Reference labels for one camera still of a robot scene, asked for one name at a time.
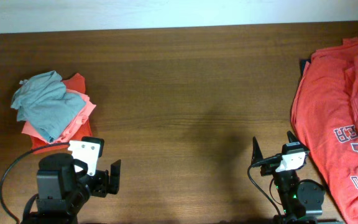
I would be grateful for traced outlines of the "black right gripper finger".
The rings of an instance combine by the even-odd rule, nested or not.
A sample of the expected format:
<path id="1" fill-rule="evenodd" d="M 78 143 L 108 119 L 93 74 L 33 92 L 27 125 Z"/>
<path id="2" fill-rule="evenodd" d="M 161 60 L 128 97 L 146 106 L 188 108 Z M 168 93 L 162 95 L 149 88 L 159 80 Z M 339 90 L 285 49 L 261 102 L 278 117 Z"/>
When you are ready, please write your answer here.
<path id="1" fill-rule="evenodd" d="M 296 149 L 302 149 L 305 152 L 310 151 L 291 131 L 287 132 L 287 138 L 290 147 L 294 147 Z"/>
<path id="2" fill-rule="evenodd" d="M 254 136 L 252 138 L 252 159 L 251 164 L 254 165 L 264 159 L 262 152 L 260 150 L 257 138 Z"/>

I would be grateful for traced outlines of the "light blue t-shirt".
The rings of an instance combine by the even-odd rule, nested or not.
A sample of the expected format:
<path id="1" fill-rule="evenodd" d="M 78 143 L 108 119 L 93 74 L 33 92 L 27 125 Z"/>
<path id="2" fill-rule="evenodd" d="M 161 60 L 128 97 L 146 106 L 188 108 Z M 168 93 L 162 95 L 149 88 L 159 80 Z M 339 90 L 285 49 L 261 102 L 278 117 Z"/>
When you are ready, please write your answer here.
<path id="1" fill-rule="evenodd" d="M 54 70 L 20 84 L 11 108 L 17 110 L 18 121 L 28 121 L 47 142 L 57 140 L 86 105 L 80 95 L 67 92 L 62 77 Z"/>

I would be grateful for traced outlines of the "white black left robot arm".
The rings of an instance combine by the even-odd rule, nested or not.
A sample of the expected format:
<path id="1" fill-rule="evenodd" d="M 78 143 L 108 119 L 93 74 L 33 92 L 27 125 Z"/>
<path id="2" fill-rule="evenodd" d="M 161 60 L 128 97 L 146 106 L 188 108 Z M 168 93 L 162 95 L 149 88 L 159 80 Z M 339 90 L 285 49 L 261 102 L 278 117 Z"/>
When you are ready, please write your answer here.
<path id="1" fill-rule="evenodd" d="M 38 193 L 26 203 L 22 223 L 78 223 L 77 214 L 90 197 L 119 191 L 121 161 L 111 170 L 87 174 L 88 165 L 67 153 L 44 157 L 37 172 Z"/>

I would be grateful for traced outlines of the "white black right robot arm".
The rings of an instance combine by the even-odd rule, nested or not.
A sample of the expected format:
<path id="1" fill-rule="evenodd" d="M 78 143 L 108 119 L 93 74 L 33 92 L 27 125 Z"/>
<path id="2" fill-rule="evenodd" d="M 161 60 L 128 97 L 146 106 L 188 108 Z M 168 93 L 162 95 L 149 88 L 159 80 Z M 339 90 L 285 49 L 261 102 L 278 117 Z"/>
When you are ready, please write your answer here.
<path id="1" fill-rule="evenodd" d="M 301 180 L 298 177 L 296 172 L 306 164 L 310 150 L 291 131 L 287 132 L 287 137 L 288 143 L 282 146 L 281 153 L 270 157 L 263 157 L 256 137 L 252 138 L 248 178 L 276 209 L 274 223 L 317 223 L 323 213 L 325 189 L 313 180 Z M 273 197 L 267 195 L 251 177 L 250 170 L 257 167 L 260 168 L 261 176 L 272 176 L 282 211 Z"/>

